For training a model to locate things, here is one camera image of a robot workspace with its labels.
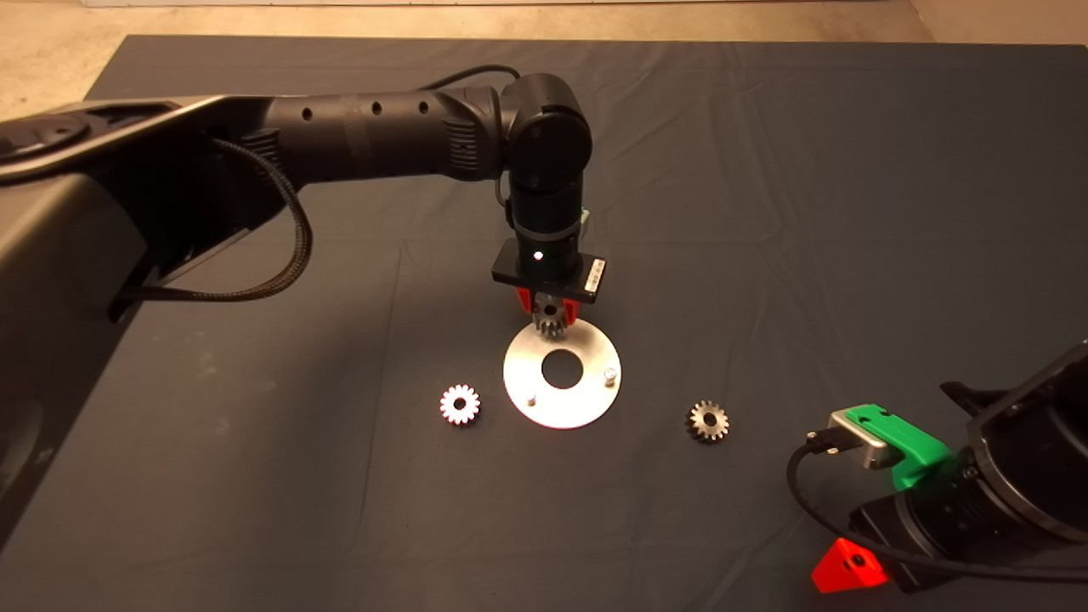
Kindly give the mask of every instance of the gear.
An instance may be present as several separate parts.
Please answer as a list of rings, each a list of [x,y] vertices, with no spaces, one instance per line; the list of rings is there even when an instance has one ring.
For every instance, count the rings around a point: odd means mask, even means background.
[[[717,442],[729,433],[729,416],[718,404],[703,400],[688,413],[688,429],[700,442]]]
[[[567,314],[562,299],[537,293],[533,298],[533,325],[547,338],[557,339],[567,329]]]
[[[468,425],[480,412],[480,395],[468,384],[455,384],[442,394],[438,409],[450,425]]]

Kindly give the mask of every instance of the black cylindrical joint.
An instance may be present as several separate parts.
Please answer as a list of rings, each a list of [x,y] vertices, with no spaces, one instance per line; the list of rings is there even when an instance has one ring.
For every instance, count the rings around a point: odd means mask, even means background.
[[[490,87],[275,98],[263,127],[297,185],[444,174],[502,173],[502,114]]]
[[[526,75],[503,90],[502,106],[511,183],[554,192],[581,176],[593,137],[565,81],[553,74]]]
[[[950,559],[1001,564],[1071,543],[1005,504],[981,478],[970,449],[903,495],[918,528]]]
[[[554,192],[535,192],[511,182],[510,217],[516,230],[539,234],[541,240],[569,231],[582,218],[581,176]]]
[[[851,513],[850,525],[900,550],[989,565],[1015,563],[1072,543],[1004,503],[982,477],[970,448],[913,488],[861,505]],[[906,591],[952,579],[891,561],[885,565]]]
[[[986,444],[988,477],[1007,486],[999,493],[1042,527],[1084,541],[1088,534],[1088,383],[1085,364],[1066,376],[1052,395],[990,420]]]

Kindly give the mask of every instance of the table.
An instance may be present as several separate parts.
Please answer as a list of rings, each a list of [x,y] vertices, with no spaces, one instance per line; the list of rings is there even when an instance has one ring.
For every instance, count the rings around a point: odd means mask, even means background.
[[[585,249],[609,269],[584,316],[622,358],[613,408],[552,431],[508,403],[526,320],[490,280],[490,184],[311,186],[296,286],[141,309],[0,558],[0,608],[1079,609],[974,580],[819,596],[830,537],[783,468],[869,401],[957,448],[938,383],[1013,385],[1086,335],[1085,48],[131,37],[89,96],[396,90],[491,61],[559,74],[594,130]],[[247,285],[289,245],[277,218],[184,284]],[[483,397],[467,430],[438,416],[457,382]],[[687,437],[701,399],[724,444]],[[843,521],[891,490],[814,463]]]

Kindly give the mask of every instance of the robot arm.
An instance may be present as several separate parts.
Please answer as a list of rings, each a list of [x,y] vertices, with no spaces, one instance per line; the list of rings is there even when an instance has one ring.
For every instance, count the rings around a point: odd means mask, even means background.
[[[514,237],[493,278],[517,286],[534,316],[543,306],[533,304],[546,303],[569,319],[555,304],[593,303],[604,266],[578,245],[591,149],[573,94],[548,74],[502,93],[97,101],[0,123],[0,546],[138,301],[222,301],[156,285],[284,206],[305,237],[294,192],[421,174],[498,180],[505,171]]]

